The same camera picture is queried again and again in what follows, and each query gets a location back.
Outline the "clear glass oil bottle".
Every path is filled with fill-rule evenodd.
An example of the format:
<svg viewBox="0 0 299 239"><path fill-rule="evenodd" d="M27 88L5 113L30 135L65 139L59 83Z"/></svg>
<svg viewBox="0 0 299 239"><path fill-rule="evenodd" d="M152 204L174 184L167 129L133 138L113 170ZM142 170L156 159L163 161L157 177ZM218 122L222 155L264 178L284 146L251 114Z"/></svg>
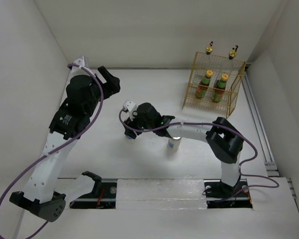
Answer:
<svg viewBox="0 0 299 239"><path fill-rule="evenodd" d="M211 61L210 57L212 52L213 52L213 41L211 41L209 45L205 48L205 53L199 55L199 58L197 60L197 66L201 67L204 70L208 70Z"/></svg>

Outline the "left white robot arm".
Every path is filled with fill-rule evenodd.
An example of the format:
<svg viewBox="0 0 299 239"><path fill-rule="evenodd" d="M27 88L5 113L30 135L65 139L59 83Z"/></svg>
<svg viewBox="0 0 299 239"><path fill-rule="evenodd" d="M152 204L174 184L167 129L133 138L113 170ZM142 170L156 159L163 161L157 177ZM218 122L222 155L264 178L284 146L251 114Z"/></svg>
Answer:
<svg viewBox="0 0 299 239"><path fill-rule="evenodd" d="M55 184L70 151L96 121L103 100L121 89L119 78L104 66L98 68L104 83L85 67L77 64L68 67L72 77L66 87L66 98L50 123L43 159L36 164L24 189L13 192L9 198L11 203L47 222L56 221L65 206L79 197L94 198L101 193L102 178L89 171L63 189L56 189Z"/></svg>

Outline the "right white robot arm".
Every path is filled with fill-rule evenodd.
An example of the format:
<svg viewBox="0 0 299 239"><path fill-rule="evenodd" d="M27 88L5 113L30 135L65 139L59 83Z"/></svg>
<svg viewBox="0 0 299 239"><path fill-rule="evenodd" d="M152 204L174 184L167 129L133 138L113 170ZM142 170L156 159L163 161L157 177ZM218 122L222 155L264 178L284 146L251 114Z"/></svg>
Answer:
<svg viewBox="0 0 299 239"><path fill-rule="evenodd" d="M153 132L169 139L179 137L207 143L221 162L221 179L206 190L206 195L220 199L238 191L239 157L244 141L225 118L218 117L211 123L186 122L174 116L162 116L150 103L137 105L132 101L126 101L121 111L129 115L121 121L127 138L136 139L143 132Z"/></svg>

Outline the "silver lid shaker jar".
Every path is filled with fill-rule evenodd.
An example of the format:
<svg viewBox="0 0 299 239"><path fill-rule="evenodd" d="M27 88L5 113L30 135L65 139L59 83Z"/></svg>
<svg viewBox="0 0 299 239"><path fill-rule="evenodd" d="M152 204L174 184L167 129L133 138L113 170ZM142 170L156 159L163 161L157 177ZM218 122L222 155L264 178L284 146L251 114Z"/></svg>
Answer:
<svg viewBox="0 0 299 239"><path fill-rule="evenodd" d="M173 151L179 149L182 137L172 137L168 139L167 148Z"/></svg>
<svg viewBox="0 0 299 239"><path fill-rule="evenodd" d="M125 135L126 139L129 139L129 140L134 140L136 139L136 136L135 135Z"/></svg>

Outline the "dark liquid glass bottle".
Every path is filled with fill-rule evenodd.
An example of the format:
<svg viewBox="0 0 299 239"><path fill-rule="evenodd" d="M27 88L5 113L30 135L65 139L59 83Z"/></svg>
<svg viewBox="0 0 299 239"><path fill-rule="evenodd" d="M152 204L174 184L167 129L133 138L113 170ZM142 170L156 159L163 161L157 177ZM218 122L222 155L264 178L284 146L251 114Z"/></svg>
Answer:
<svg viewBox="0 0 299 239"><path fill-rule="evenodd" d="M238 45L235 45L235 47L232 48L232 50L228 54L228 60L229 60L229 65L228 65L228 73L231 74L234 68L234 59L237 56L237 50L238 50Z"/></svg>

